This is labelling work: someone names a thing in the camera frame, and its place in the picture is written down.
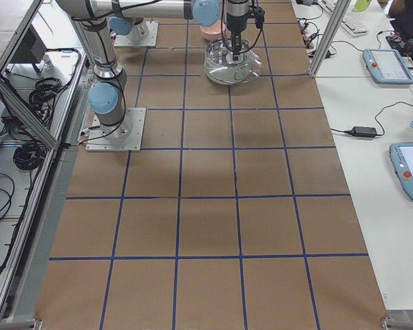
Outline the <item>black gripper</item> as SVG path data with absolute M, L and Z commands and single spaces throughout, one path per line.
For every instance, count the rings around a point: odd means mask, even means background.
M 241 34 L 247 26 L 249 18 L 248 0 L 229 0 L 226 1 L 226 26 L 231 32 L 232 59 L 237 61 L 240 56 Z

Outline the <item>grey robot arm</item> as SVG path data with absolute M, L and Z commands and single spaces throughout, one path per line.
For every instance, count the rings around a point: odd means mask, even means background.
M 113 16 L 109 19 L 110 28 L 120 36 L 133 43 L 139 43 L 149 36 L 149 28 L 143 18 L 120 18 Z
M 219 21 L 231 33 L 225 43 L 231 48 L 229 58 L 241 63 L 248 52 L 242 33 L 255 11 L 250 1 L 59 1 L 58 5 L 81 27 L 79 39 L 94 60 L 96 81 L 87 101 L 99 121 L 100 135 L 85 143 L 122 151 L 128 141 L 141 141 L 145 109 L 129 110 L 125 104 L 127 74 L 116 58 L 110 32 L 139 43 L 150 35 L 146 16 L 193 19 L 203 26 Z

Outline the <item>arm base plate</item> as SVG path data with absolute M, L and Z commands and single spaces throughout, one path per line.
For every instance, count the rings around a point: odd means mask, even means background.
M 114 47 L 117 48 L 138 48 L 154 47 L 157 41 L 158 26 L 157 21 L 141 21 L 133 24 L 130 21 L 120 20 L 110 23 L 111 28 L 116 33 Z
M 120 126 L 105 126 L 100 123 L 100 115 L 96 114 L 94 124 L 99 128 L 90 131 L 86 142 L 86 151 L 140 151 L 146 112 L 146 108 L 127 108 Z

